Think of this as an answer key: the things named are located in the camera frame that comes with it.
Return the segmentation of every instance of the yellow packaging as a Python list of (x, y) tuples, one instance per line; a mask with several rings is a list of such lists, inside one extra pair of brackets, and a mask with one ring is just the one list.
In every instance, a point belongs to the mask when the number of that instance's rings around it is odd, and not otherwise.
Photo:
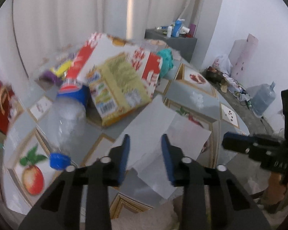
[(92, 100), (102, 119), (109, 126), (132, 110), (151, 102), (141, 78), (121, 53), (107, 59), (87, 76)]
[(64, 76), (64, 73), (70, 68), (71, 65), (72, 60), (67, 60), (64, 63), (58, 65), (57, 67), (52, 67), (50, 71), (60, 78)]

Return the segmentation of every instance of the blue bottle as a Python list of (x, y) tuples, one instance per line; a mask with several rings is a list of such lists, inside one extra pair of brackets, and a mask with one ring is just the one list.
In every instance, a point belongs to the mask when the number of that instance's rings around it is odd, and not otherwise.
[(181, 20), (181, 19), (176, 20), (175, 26), (174, 26), (173, 32), (172, 32), (172, 36), (173, 37), (178, 37), (179, 36), (179, 32), (180, 32), (180, 29), (182, 28), (182, 22), (183, 21), (184, 20)]
[(265, 110), (275, 100), (276, 95), (273, 90), (274, 87), (274, 82), (272, 82), (271, 85), (262, 84), (258, 89), (257, 93), (250, 100), (255, 116), (262, 117)]

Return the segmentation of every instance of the plastic bag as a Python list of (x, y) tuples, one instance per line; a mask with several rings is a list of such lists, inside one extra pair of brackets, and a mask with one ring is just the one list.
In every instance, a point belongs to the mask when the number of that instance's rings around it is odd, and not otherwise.
[(233, 65), (230, 63), (228, 55), (223, 54), (216, 57), (214, 63), (212, 64), (212, 67), (218, 69), (222, 73), (229, 75), (230, 69), (233, 67)]

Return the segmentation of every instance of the blue bottle cap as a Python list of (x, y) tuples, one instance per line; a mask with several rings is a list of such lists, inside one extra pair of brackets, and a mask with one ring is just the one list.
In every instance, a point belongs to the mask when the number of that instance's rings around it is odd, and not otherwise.
[(69, 91), (64, 93), (58, 93), (57, 98), (59, 97), (69, 97), (77, 100), (79, 103), (83, 104), (85, 109), (88, 105), (88, 98), (90, 96), (90, 88), (86, 85), (82, 85), (80, 89), (75, 89), (75, 91)]
[(65, 170), (71, 163), (70, 157), (61, 153), (51, 153), (49, 159), (50, 167), (55, 170)]

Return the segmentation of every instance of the barcode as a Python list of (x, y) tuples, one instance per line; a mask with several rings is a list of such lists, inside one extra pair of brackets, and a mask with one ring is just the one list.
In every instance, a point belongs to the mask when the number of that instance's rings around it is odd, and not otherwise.
[(112, 110), (113, 108), (115, 108), (115, 107), (116, 107), (115, 103), (114, 103), (113, 101), (110, 101), (110, 102), (104, 104), (104, 105), (100, 108), (100, 110), (101, 110), (101, 113), (102, 113), (102, 114), (106, 114), (107, 112), (111, 111), (111, 110)]

